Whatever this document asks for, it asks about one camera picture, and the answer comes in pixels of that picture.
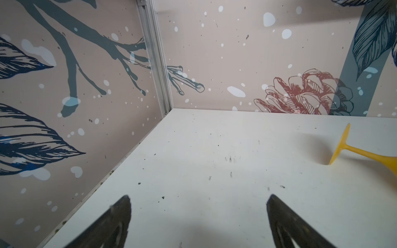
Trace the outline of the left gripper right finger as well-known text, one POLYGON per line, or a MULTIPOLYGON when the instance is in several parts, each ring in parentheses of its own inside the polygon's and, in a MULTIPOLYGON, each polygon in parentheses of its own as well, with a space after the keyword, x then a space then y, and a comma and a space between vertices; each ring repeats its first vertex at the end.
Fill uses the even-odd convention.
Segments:
POLYGON ((293 248, 296 244, 300 248, 335 248, 278 196, 272 194, 266 207, 277 248, 293 248))

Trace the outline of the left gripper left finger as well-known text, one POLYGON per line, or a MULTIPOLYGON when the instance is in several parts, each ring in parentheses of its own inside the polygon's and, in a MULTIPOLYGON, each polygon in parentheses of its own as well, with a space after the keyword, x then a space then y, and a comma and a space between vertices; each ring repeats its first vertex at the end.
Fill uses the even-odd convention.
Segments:
POLYGON ((131 202, 121 197, 66 248, 123 248, 131 221, 131 202))

